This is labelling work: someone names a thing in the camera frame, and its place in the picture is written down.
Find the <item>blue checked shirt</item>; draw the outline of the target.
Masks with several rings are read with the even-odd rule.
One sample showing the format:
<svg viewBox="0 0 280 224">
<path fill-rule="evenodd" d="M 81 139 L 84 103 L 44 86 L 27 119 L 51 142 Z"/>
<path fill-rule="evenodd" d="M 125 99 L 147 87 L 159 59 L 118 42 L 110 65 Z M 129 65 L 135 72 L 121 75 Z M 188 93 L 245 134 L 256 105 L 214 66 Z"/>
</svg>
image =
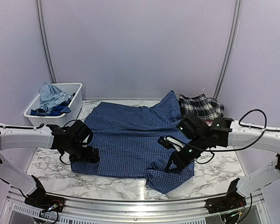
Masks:
<svg viewBox="0 0 280 224">
<path fill-rule="evenodd" d="M 75 162 L 71 170 L 86 175 L 144 178 L 149 187 L 166 194 L 195 174 L 193 163 L 179 172 L 165 171 L 173 149 L 164 148 L 158 139 L 172 136 L 186 142 L 176 127 L 181 118 L 173 91 L 152 107 L 102 102 L 84 121 L 93 132 L 91 146 L 98 149 L 100 161 Z"/>
</svg>

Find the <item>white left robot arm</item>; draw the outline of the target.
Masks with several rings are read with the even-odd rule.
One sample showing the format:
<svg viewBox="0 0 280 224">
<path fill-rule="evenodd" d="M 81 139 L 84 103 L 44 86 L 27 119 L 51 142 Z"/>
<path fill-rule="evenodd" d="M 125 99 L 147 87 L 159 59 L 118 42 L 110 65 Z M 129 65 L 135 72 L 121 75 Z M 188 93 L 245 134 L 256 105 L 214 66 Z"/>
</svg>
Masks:
<svg viewBox="0 0 280 224">
<path fill-rule="evenodd" d="M 68 154 L 70 164 L 77 162 L 98 163 L 98 149 L 89 145 L 93 138 L 90 128 L 81 120 L 62 127 L 55 124 L 38 126 L 11 126 L 0 123 L 0 179 L 16 187 L 25 197 L 25 203 L 45 208 L 61 207 L 62 197 L 47 194 L 41 181 L 21 171 L 6 158 L 2 151 L 9 149 L 44 148 L 56 150 L 60 155 Z"/>
</svg>

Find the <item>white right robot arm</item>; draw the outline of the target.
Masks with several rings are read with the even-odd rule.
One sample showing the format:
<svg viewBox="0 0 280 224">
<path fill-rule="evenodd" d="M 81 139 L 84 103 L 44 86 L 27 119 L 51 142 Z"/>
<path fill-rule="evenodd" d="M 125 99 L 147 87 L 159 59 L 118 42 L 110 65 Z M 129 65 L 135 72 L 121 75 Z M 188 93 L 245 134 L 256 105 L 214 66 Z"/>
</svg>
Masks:
<svg viewBox="0 0 280 224">
<path fill-rule="evenodd" d="M 159 138 L 159 143 L 165 148 L 175 149 L 165 168 L 167 173 L 182 171 L 203 152 L 240 152 L 253 148 L 276 154 L 266 166 L 230 183 L 226 196 L 222 198 L 226 209 L 232 209 L 241 198 L 280 180 L 280 127 L 257 126 L 241 119 L 221 117 L 208 125 L 190 113 L 177 124 L 177 128 L 190 141 L 184 143 L 172 136 Z"/>
</svg>

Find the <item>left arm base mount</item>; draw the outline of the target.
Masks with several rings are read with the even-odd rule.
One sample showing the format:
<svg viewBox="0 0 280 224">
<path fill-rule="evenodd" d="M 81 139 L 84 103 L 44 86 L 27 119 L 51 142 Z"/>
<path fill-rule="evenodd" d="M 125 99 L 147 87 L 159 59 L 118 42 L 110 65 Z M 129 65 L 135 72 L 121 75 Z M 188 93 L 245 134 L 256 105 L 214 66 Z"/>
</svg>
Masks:
<svg viewBox="0 0 280 224">
<path fill-rule="evenodd" d="M 25 204 L 46 210 L 48 210 L 49 207 L 53 205 L 57 205 L 55 210 L 57 212 L 62 212 L 65 199 L 63 197 L 48 195 L 38 178 L 33 175 L 32 178 L 36 183 L 36 190 L 34 190 L 30 195 L 26 196 Z"/>
</svg>

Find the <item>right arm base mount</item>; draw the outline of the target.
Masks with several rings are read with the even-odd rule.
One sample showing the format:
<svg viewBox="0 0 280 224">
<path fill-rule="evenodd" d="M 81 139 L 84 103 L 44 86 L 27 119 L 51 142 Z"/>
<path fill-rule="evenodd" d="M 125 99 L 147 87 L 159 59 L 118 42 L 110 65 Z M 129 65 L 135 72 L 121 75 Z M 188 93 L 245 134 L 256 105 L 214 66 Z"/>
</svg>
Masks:
<svg viewBox="0 0 280 224">
<path fill-rule="evenodd" d="M 205 208 L 209 214 L 224 212 L 246 206 L 245 196 L 237 192 L 239 178 L 231 181 L 225 196 L 209 198 L 205 202 Z"/>
</svg>

